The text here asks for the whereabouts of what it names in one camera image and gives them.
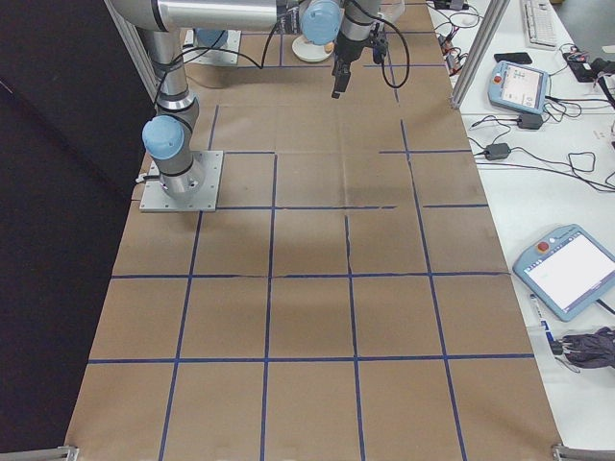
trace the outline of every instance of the metal mounting plate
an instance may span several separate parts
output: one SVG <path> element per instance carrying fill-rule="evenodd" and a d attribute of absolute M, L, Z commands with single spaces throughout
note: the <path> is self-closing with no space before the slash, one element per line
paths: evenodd
<path fill-rule="evenodd" d="M 193 154 L 194 160 L 202 163 L 205 168 L 205 180 L 199 190 L 186 200 L 179 200 L 164 192 L 158 180 L 150 180 L 145 183 L 143 189 L 141 211 L 215 211 L 224 153 L 222 151 L 198 151 Z M 152 162 L 148 174 L 151 176 L 159 174 L 158 167 L 154 162 Z"/>
<path fill-rule="evenodd" d="M 223 49 L 239 52 L 239 43 L 241 42 L 241 31 L 229 31 L 229 39 Z M 188 30 L 185 34 L 184 46 L 194 46 L 194 31 Z M 184 55 L 184 62 L 190 61 L 190 63 L 204 64 L 204 65 L 218 65 L 221 67 L 236 66 L 238 55 L 234 53 L 225 53 L 224 51 L 207 51 L 205 55 L 200 58 L 202 51 L 191 51 Z"/>

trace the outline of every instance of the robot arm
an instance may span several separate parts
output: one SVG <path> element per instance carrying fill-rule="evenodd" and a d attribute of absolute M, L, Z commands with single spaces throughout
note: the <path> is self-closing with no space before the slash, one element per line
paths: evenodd
<path fill-rule="evenodd" d="M 364 47 L 373 47 L 372 25 L 380 0 L 111 0 L 124 18 L 136 25 L 160 81 L 158 116 L 143 129 L 143 141 L 160 170 L 166 194 L 182 200 L 198 191 L 206 172 L 189 151 L 199 113 L 188 88 L 180 28 L 269 31 L 275 25 L 325 44 L 335 37 L 335 88 L 338 98 L 350 79 L 350 64 Z"/>
<path fill-rule="evenodd" d="M 335 42 L 333 98 L 339 98 L 340 93 L 346 91 L 351 76 L 350 65 L 361 57 L 363 48 L 375 46 L 373 18 L 378 17 L 380 7 L 380 0 L 348 0 Z"/>
<path fill-rule="evenodd" d="M 278 20 L 276 0 L 111 0 L 140 29 L 170 32 L 181 27 L 262 31 Z"/>

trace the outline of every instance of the pen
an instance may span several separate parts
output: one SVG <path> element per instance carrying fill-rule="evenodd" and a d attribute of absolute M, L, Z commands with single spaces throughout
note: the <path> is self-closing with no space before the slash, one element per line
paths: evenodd
<path fill-rule="evenodd" d="M 545 329 L 545 333 L 547 334 L 547 339 L 551 343 L 552 341 L 554 341 L 554 336 L 551 334 L 551 330 L 549 329 L 549 324 L 547 323 L 545 318 L 542 316 L 542 312 L 540 311 L 540 304 L 538 303 L 538 297 L 536 297 L 536 295 L 531 293 L 529 295 L 529 298 L 531 299 L 531 302 L 534 304 L 534 308 L 536 309 L 536 312 L 538 313 L 538 319 L 540 320 L 540 325 L 542 325 L 543 328 Z"/>

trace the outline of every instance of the power adapter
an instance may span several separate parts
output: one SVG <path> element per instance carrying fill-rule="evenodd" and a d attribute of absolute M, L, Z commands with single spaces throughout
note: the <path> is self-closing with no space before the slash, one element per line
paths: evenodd
<path fill-rule="evenodd" d="M 433 0 L 433 7 L 437 10 L 469 10 L 470 5 L 465 3 L 465 0 Z"/>
<path fill-rule="evenodd" d="M 537 113 L 522 113 L 517 120 L 517 126 L 524 130 L 539 130 L 543 123 L 542 116 Z"/>
<path fill-rule="evenodd" d="M 489 161 L 504 160 L 510 155 L 510 148 L 505 142 L 501 142 L 499 144 L 489 144 L 484 149 L 483 154 L 484 157 Z"/>

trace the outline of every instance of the blue object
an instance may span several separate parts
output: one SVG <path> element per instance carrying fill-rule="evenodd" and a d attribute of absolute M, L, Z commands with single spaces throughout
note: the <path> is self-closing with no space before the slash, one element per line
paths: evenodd
<path fill-rule="evenodd" d="M 168 160 L 184 146 L 184 129 L 169 115 L 159 115 L 143 127 L 143 144 L 156 160 Z"/>
<path fill-rule="evenodd" d="M 541 114 L 549 74 L 543 70 L 500 61 L 489 83 L 489 101 L 496 106 Z"/>
<path fill-rule="evenodd" d="M 229 31 L 195 29 L 194 34 L 199 40 L 199 45 L 213 48 L 220 48 L 229 39 Z"/>
<path fill-rule="evenodd" d="M 615 286 L 615 256 L 575 224 L 535 242 L 512 270 L 564 322 Z"/>
<path fill-rule="evenodd" d="M 334 0 L 312 0 L 301 17 L 301 32 L 315 45 L 334 41 L 342 22 L 342 11 Z"/>

